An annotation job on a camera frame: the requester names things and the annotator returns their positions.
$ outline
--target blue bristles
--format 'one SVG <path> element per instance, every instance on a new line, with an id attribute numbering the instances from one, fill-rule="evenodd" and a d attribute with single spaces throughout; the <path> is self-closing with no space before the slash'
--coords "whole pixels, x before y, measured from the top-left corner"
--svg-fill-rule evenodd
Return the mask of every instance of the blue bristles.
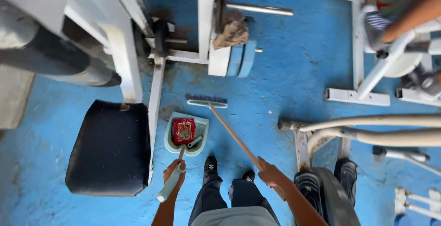
<path id="1" fill-rule="evenodd" d="M 207 101 L 207 102 L 216 102 L 216 103 L 228 104 L 228 99 L 223 98 L 223 97 L 212 97 L 212 96 L 202 96 L 202 95 L 192 96 L 192 95 L 186 93 L 185 94 L 185 99 L 187 99 L 187 100 L 201 100 L 201 101 Z"/>

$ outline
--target shoe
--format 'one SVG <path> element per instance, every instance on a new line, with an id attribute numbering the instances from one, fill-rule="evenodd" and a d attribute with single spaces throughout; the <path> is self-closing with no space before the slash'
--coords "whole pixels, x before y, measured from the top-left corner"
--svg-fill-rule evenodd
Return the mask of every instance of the shoe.
<path id="1" fill-rule="evenodd" d="M 254 183 L 254 178 L 256 178 L 256 173 L 253 170 L 248 170 L 240 178 Z"/>
<path id="2" fill-rule="evenodd" d="M 218 172 L 218 161 L 216 160 L 216 157 L 210 155 L 207 157 L 204 165 L 204 172 L 208 170 L 215 170 L 216 173 Z"/>
<path id="3" fill-rule="evenodd" d="M 366 5 L 361 10 L 360 15 L 361 33 L 364 37 L 364 51 L 366 53 L 376 53 L 390 44 L 382 41 L 384 30 L 392 22 L 382 18 L 377 7 Z"/>

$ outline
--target hand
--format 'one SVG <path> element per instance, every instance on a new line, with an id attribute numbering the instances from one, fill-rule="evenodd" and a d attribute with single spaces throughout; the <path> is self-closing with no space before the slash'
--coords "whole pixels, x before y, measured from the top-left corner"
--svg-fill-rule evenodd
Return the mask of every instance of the hand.
<path id="1" fill-rule="evenodd" d="M 164 184 L 167 182 L 167 180 L 170 178 L 170 176 L 173 173 L 173 170 L 179 165 L 179 163 L 181 164 L 181 170 L 185 169 L 185 161 L 184 160 L 174 160 L 168 167 L 166 170 L 164 170 L 164 172 L 162 172 L 162 175 L 164 177 Z M 179 180 L 178 183 L 176 184 L 175 188 L 173 189 L 171 194 L 175 194 L 178 195 L 179 189 L 181 189 L 182 184 L 184 183 L 184 179 L 185 179 L 185 172 L 181 173 L 179 176 Z"/>
<path id="2" fill-rule="evenodd" d="M 269 164 L 260 156 L 257 156 L 257 158 L 263 167 L 263 171 L 259 172 L 258 176 L 266 185 L 279 187 L 283 182 L 289 180 L 275 165 Z"/>

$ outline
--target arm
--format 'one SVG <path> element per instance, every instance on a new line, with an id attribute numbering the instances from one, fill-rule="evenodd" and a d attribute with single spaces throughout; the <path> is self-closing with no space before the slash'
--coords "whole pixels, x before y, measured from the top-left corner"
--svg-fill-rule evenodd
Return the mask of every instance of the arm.
<path id="1" fill-rule="evenodd" d="M 185 161 L 184 160 L 174 160 L 166 170 L 163 172 L 164 184 L 170 178 L 173 170 L 178 164 L 181 163 L 181 169 L 185 169 Z M 172 193 L 166 201 L 159 204 L 158 210 L 156 211 L 155 218 L 153 219 L 152 226 L 173 226 L 173 220 L 175 217 L 175 203 L 176 198 L 178 196 L 179 189 L 181 189 L 182 184 L 184 183 L 185 173 L 181 173 L 179 177 L 179 181 L 173 189 Z"/>
<path id="2" fill-rule="evenodd" d="M 306 198 L 300 193 L 288 177 L 286 177 L 275 165 L 267 163 L 258 156 L 263 171 L 259 172 L 260 179 L 270 187 L 278 187 L 285 195 L 295 222 L 299 226 L 328 226 L 320 214 L 312 207 Z"/>

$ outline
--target black pants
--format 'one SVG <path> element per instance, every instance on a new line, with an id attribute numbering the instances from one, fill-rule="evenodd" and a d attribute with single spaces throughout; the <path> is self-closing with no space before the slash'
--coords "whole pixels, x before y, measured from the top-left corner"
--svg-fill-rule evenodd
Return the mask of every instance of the black pants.
<path id="1" fill-rule="evenodd" d="M 219 191 L 222 182 L 223 180 L 217 175 L 216 171 L 209 169 L 204 173 L 202 188 L 196 197 L 195 206 L 191 212 L 188 226 L 190 226 L 202 212 L 228 208 L 227 203 L 222 199 Z M 262 206 L 268 210 L 276 223 L 280 226 L 273 209 L 253 182 L 243 179 L 233 180 L 228 195 L 230 197 L 231 207 Z"/>

